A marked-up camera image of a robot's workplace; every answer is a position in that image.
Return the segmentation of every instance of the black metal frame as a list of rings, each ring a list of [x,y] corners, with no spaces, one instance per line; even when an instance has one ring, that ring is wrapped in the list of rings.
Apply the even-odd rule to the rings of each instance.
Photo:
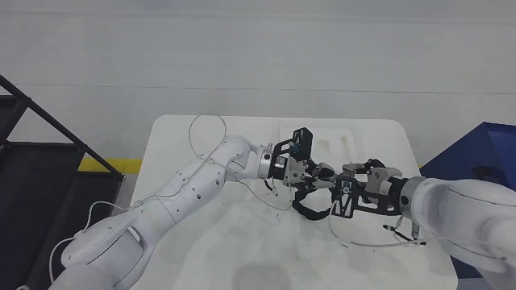
[[[87,144],[82,142],[76,135],[74,135],[70,130],[66,129],[59,121],[57,121],[53,116],[51,116],[47,111],[45,111],[41,106],[39,106],[36,102],[32,101],[30,97],[25,95],[20,89],[18,89],[15,85],[10,83],[5,77],[0,75],[0,86],[3,87],[7,92],[13,95],[16,98],[17,103],[11,114],[10,121],[0,130],[0,143],[7,143],[7,137],[15,128],[16,123],[18,123],[19,119],[22,117],[23,113],[26,109],[30,109],[38,114],[43,120],[48,122],[54,128],[56,128],[61,134],[63,134],[66,138],[70,139],[74,144],[79,146],[80,149],[84,151],[84,153],[90,155],[92,158],[97,160],[102,166],[104,166],[111,173],[116,175],[120,180],[123,180],[125,176],[116,170],[113,166],[111,166],[105,159],[103,159],[97,152],[91,149]]]

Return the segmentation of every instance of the white table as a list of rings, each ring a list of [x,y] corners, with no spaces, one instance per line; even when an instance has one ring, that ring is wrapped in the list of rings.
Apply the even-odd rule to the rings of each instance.
[[[132,202],[155,192],[194,154],[188,127],[194,116],[165,115],[152,127]],[[291,138],[306,126],[314,133],[312,158],[339,170],[343,163],[378,158],[405,176],[419,175],[403,127],[390,120],[224,117],[228,133],[267,145]],[[193,144],[210,151],[223,134],[215,117],[193,128]],[[274,197],[262,181],[248,182],[270,203],[288,205],[288,189]],[[304,201],[322,210],[328,191]],[[395,217],[355,212],[352,220],[332,218],[336,232],[360,242],[395,242],[382,224]],[[402,225],[410,233],[410,222]],[[427,246],[371,249],[339,245],[327,220],[310,222],[295,210],[279,212],[255,199],[238,183],[173,228],[160,242],[134,289],[445,289],[457,287],[452,262],[437,242]]]

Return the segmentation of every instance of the blue container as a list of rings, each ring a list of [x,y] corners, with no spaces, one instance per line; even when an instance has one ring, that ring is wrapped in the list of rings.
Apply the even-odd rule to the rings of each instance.
[[[516,126],[483,122],[421,168],[425,177],[480,179],[516,190]],[[459,279],[481,278],[472,266],[451,258]]]

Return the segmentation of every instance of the black bracket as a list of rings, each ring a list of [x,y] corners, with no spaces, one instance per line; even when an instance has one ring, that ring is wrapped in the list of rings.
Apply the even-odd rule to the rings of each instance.
[[[389,193],[389,195],[381,195],[366,192],[358,180],[349,176],[338,175],[336,182],[338,187],[335,188],[339,190],[340,195],[338,198],[339,210],[335,208],[331,213],[332,215],[341,218],[353,218],[353,213],[356,210],[385,216],[398,216],[402,214],[398,201],[401,189],[394,193]],[[360,204],[360,199],[367,200],[371,206],[376,207],[363,206]]]

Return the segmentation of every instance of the yellow stripe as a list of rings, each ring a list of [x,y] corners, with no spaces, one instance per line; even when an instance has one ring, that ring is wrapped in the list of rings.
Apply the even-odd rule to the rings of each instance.
[[[115,167],[122,174],[137,174],[142,167],[141,159],[128,158],[106,158],[111,166]],[[108,172],[97,160],[84,158],[79,166],[81,172]]]

